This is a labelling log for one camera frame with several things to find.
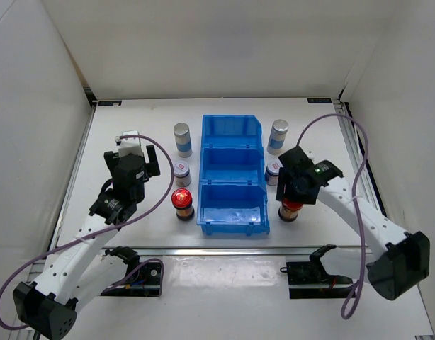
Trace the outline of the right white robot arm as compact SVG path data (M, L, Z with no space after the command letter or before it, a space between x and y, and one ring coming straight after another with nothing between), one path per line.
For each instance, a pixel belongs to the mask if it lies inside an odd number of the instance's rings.
M396 300L429 275L430 241L379 213L351 192L342 171L328 160L314 163L301 147L279 156L276 199L290 205L325 204L368 246L368 282L386 300Z

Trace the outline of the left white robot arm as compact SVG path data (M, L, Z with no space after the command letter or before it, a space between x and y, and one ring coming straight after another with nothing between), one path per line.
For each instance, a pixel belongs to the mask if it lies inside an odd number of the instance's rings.
M140 257L129 247L105 252L103 246L136 212L145 197L145 183L160 174L154 146L120 147L105 152L111 178L103 185L76 234L77 244L62 251L31 283L13 290L18 318L48 339L63 339L79 311L114 283L132 283L140 273Z

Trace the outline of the small white-lid jar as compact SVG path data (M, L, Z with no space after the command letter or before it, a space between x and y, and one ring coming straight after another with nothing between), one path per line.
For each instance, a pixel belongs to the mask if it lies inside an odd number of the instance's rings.
M178 187L187 187L191 183L190 167L186 161L174 163L174 178Z
M273 159L268 162L265 170L265 180L266 184L269 186L277 186L279 171L282 164L278 159Z

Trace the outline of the red-lid sauce jar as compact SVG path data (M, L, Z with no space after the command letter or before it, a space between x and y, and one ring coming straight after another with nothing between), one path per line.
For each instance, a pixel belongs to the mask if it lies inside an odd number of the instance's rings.
M284 199L281 202L281 206L278 209L278 216L284 222L293 222L298 218L299 212L302 209L302 203L292 202L290 200Z
M171 195L171 203L178 219L187 221L193 218L195 210L193 196L189 190L185 188L176 189Z

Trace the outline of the tall silver-capped bottle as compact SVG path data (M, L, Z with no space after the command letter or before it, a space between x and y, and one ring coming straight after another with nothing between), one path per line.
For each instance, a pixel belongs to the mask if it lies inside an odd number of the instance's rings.
M281 153L288 129L288 122L283 119L278 119L273 122L266 148L269 154L277 155Z
M186 123L175 124L174 138L179 156L182 158L190 157L192 155L192 144L190 129Z

